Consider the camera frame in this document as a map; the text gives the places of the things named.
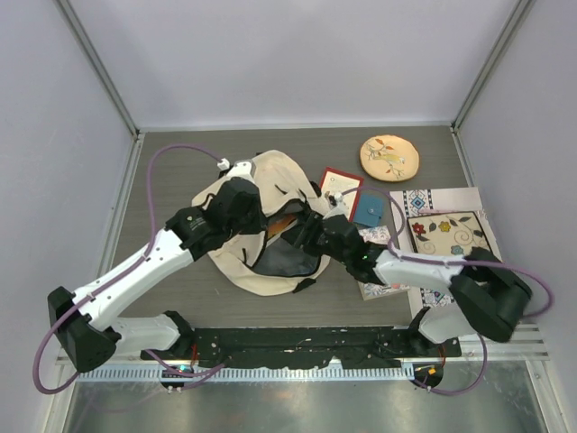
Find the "red bordered book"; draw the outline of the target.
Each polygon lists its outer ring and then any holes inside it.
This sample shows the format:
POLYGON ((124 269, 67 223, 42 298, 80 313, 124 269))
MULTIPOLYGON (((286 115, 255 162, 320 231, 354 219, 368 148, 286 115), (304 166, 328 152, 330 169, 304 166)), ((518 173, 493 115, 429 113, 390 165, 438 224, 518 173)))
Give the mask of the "red bordered book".
POLYGON ((345 214, 352 221, 359 200, 357 189, 362 186, 363 182, 364 179, 360 176, 326 167, 320 188, 325 196, 333 196, 335 193, 343 195, 343 204, 346 207, 345 214))

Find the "blue sunset cover book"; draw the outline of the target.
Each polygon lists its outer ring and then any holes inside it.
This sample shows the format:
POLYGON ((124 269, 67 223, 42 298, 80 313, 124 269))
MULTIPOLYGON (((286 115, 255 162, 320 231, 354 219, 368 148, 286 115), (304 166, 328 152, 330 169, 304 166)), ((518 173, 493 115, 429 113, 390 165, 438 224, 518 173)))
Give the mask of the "blue sunset cover book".
POLYGON ((268 227, 268 234, 269 236, 274 236, 282 233, 285 229, 287 229, 291 224, 293 224, 297 220, 295 215, 285 215, 280 216, 279 218, 275 219, 273 222, 269 224, 268 227))

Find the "floral cover notebook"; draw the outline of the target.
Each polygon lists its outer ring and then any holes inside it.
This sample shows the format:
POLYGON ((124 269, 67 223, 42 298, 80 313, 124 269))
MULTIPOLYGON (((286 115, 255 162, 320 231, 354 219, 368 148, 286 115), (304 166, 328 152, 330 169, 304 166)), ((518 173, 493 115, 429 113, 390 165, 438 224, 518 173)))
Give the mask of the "floral cover notebook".
MULTIPOLYGON (((389 230, 386 226, 364 228, 360 235, 365 241, 375 244, 386 245, 390 240, 389 230)), ((382 285, 373 283, 359 283, 360 292, 364 300, 373 300, 394 294, 409 291, 410 287, 404 284, 382 285)))

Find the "cream canvas backpack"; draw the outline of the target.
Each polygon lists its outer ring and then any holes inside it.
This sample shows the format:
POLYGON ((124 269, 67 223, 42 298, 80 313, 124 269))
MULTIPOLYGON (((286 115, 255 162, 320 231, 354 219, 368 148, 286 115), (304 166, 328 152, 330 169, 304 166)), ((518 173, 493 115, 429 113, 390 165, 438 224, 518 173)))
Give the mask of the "cream canvas backpack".
POLYGON ((236 235, 208 256, 230 282, 250 293, 262 297, 297 293, 314 284, 330 263, 329 256, 305 253, 292 244, 304 227, 307 212, 325 215, 328 201, 287 154, 266 151, 252 161, 266 230, 258 235, 236 235), (269 224, 290 214, 297 220, 282 233, 269 236, 269 224))

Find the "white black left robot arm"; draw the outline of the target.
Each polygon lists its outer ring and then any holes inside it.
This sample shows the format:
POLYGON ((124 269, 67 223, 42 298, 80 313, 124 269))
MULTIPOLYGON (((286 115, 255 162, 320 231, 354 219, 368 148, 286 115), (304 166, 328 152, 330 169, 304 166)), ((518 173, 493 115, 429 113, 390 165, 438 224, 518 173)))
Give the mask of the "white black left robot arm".
POLYGON ((154 318, 121 313, 172 273, 221 248, 238 234, 263 231, 266 218, 250 177, 224 177, 216 193, 180 209, 140 251, 85 287, 63 287, 48 297, 50 323, 80 373, 113 355, 151 349, 174 360, 192 353, 194 332, 175 311, 154 318))

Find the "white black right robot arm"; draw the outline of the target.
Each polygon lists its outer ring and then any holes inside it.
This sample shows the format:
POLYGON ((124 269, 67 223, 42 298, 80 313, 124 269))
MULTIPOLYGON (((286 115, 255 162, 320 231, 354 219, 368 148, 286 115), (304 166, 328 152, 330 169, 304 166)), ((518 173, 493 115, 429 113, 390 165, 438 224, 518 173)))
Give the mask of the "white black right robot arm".
POLYGON ((483 248, 452 257, 402 253, 364 240, 343 215, 310 216, 292 244, 306 253, 329 256, 362 283, 404 284, 450 295, 452 304, 423 309, 415 318, 407 343, 419 356, 430 355, 450 338, 470 334, 507 343, 532 298, 517 272, 483 248))

